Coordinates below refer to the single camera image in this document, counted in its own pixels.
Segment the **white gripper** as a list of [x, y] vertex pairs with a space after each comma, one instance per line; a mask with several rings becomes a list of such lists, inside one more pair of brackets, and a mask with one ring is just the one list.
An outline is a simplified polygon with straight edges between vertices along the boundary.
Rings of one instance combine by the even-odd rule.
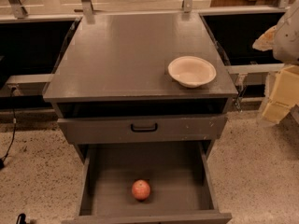
[[275, 59], [296, 64], [282, 68], [275, 76], [273, 89], [262, 117], [278, 124], [299, 105], [299, 6], [291, 6], [278, 21], [252, 45], [259, 51], [273, 49]]

